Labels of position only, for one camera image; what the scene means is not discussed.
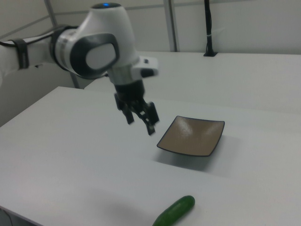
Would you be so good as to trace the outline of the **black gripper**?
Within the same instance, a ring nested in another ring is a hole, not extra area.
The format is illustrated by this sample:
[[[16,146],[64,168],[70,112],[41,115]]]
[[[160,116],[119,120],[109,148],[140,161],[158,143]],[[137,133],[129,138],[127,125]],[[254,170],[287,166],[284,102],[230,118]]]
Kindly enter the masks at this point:
[[[148,135],[155,133],[155,125],[159,122],[158,113],[153,102],[146,103],[144,96],[144,85],[142,80],[126,85],[115,85],[114,94],[117,109],[123,113],[127,123],[134,122],[133,114],[126,103],[138,102],[135,106],[135,113],[144,122]]]

